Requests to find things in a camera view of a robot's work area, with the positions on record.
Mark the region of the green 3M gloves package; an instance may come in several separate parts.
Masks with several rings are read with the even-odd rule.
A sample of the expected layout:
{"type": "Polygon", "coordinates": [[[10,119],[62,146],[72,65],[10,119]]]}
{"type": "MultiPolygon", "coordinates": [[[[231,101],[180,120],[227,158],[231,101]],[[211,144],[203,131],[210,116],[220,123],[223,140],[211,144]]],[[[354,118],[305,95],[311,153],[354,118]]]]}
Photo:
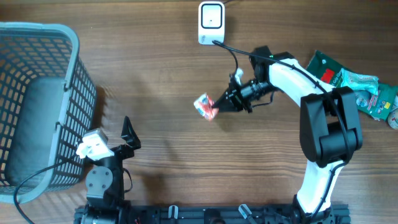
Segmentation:
{"type": "Polygon", "coordinates": [[[387,119],[394,107],[396,87],[381,83],[376,76],[356,73],[319,50],[311,58],[307,71],[337,88],[351,88],[358,110],[376,120],[387,119]]]}

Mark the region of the green lid jar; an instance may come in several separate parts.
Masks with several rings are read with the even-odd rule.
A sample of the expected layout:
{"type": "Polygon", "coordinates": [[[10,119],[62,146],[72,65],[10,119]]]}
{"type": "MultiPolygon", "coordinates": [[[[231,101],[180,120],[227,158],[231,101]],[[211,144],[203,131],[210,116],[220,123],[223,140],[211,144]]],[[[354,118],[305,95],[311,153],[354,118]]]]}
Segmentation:
{"type": "Polygon", "coordinates": [[[389,113],[387,122],[392,129],[398,129],[398,109],[394,109],[389,113]]]}

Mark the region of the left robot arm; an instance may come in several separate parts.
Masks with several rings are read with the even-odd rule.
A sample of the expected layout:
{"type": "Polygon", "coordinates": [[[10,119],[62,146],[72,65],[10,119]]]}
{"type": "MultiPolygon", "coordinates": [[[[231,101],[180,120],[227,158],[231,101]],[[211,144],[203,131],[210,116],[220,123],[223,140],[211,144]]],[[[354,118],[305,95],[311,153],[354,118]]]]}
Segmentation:
{"type": "Polygon", "coordinates": [[[141,142],[128,116],[124,117],[121,138],[124,144],[110,148],[108,137],[97,128],[88,131],[78,145],[79,158],[87,157],[95,166],[86,175],[87,203],[75,210],[76,224],[134,223],[131,202],[124,199],[130,190],[124,188],[123,175],[129,171],[123,160],[134,157],[141,142]]]}

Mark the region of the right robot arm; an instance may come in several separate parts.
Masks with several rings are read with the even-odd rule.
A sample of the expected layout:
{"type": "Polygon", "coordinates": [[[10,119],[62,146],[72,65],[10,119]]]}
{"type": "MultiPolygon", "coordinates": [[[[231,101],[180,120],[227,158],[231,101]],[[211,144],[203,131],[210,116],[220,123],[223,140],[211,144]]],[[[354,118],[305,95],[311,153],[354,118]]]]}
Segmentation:
{"type": "Polygon", "coordinates": [[[292,223],[322,222],[331,216],[330,197],[341,170],[363,145],[354,91],[327,84],[300,66],[295,57],[272,54],[268,46],[249,53],[254,79],[241,83],[231,75],[229,86],[213,104],[220,113],[248,113],[253,101],[281,91],[300,108],[299,140],[307,158],[303,184],[291,206],[292,223]]]}

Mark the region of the red white small box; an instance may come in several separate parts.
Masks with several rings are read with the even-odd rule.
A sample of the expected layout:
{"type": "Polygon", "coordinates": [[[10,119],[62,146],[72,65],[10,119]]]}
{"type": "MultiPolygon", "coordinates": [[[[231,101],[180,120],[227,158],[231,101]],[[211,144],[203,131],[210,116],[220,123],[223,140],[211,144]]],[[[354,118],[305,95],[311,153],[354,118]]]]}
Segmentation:
{"type": "Polygon", "coordinates": [[[219,111],[218,108],[213,108],[214,103],[215,102],[204,93],[194,101],[193,105],[205,119],[211,121],[219,111]]]}

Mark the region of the teal plastic packet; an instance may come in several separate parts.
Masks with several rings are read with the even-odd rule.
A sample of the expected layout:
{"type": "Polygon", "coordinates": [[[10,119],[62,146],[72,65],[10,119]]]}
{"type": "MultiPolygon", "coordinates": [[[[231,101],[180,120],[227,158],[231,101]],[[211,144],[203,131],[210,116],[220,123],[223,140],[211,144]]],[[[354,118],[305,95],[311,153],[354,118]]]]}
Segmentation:
{"type": "Polygon", "coordinates": [[[378,95],[378,77],[354,73],[343,68],[341,74],[341,87],[347,86],[354,91],[367,91],[370,94],[378,95]]]}

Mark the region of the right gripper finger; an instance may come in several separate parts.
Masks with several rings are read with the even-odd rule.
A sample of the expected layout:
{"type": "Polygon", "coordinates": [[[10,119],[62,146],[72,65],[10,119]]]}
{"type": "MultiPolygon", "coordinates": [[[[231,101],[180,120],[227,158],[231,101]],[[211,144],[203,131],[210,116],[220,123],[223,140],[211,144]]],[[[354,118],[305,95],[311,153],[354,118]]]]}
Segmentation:
{"type": "Polygon", "coordinates": [[[212,106],[213,109],[218,109],[219,113],[235,112],[236,107],[232,101],[226,99],[220,99],[216,101],[212,106]]]}
{"type": "Polygon", "coordinates": [[[233,106],[231,101],[231,95],[233,95],[234,86],[229,86],[221,94],[221,96],[215,101],[213,106],[233,106]]]}

